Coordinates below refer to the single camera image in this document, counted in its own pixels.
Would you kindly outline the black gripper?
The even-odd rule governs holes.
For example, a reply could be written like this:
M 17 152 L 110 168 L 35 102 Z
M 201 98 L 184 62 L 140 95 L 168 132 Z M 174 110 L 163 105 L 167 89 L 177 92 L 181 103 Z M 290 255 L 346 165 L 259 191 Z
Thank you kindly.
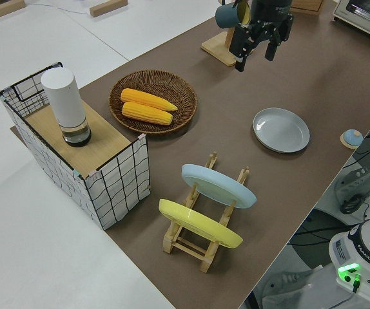
M 251 3 L 251 39 L 254 42 L 269 40 L 265 58 L 272 61 L 277 48 L 289 39 L 293 24 L 293 15 L 289 13 L 291 0 L 252 1 Z M 251 52 L 249 30 L 237 25 L 229 51 L 235 56 L 235 69 L 244 71 L 246 59 Z

